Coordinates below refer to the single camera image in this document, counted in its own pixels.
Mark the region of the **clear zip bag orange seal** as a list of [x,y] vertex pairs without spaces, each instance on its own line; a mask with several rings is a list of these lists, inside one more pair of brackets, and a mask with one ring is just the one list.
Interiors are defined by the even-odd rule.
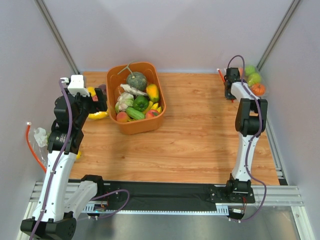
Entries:
[[251,95],[261,98],[268,93],[266,82],[253,65],[217,69],[224,85],[224,97],[230,101],[241,98],[252,99]]

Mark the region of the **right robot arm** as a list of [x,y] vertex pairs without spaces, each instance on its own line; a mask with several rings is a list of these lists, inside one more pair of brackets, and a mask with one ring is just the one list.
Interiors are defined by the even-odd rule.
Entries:
[[266,128],[268,102],[250,90],[237,67],[225,70],[224,95],[228,100],[239,102],[235,118],[238,151],[235,166],[226,183],[226,197],[232,202],[254,203],[251,168],[257,142]]

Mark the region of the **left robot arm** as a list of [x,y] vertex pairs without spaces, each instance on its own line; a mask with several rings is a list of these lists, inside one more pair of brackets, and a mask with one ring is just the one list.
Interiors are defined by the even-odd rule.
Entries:
[[32,216],[20,225],[31,240],[72,239],[79,215],[93,197],[104,191],[101,176],[85,175],[76,191],[65,199],[70,172],[84,137],[82,128],[90,114],[107,110],[103,90],[95,88],[94,92],[95,96],[82,96],[63,88],[63,95],[55,100],[42,190]]

